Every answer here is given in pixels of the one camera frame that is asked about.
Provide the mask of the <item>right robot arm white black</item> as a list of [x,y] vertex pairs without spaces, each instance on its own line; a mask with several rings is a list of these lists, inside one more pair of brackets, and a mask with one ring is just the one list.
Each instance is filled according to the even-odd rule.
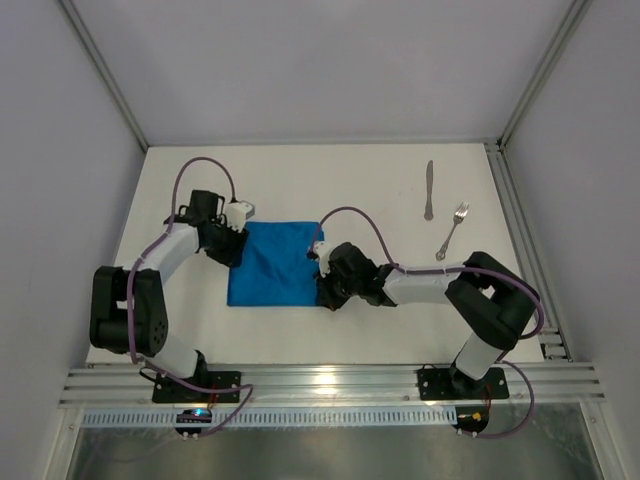
[[471,329],[441,387],[456,398],[488,397],[493,388],[486,377],[493,365],[544,323],[539,294],[485,252],[472,253],[460,265],[422,270],[377,265],[349,242],[315,242],[307,257],[318,265],[316,304],[331,311],[354,297],[374,307],[452,306]]

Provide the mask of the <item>blue cloth napkin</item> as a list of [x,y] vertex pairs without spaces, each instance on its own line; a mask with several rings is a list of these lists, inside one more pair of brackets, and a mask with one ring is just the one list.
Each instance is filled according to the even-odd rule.
[[324,239],[316,222],[249,222],[241,264],[229,271],[229,307],[313,307],[317,263],[311,241]]

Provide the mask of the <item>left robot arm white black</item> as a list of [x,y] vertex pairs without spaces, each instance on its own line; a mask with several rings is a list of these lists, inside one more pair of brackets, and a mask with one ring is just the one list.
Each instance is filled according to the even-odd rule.
[[170,333],[164,288],[197,253],[239,266],[254,212],[249,202],[195,190],[188,204],[172,208],[165,231],[136,260],[94,273],[90,343],[140,364],[154,386],[153,402],[237,403],[244,394],[240,373],[210,370],[201,351]]

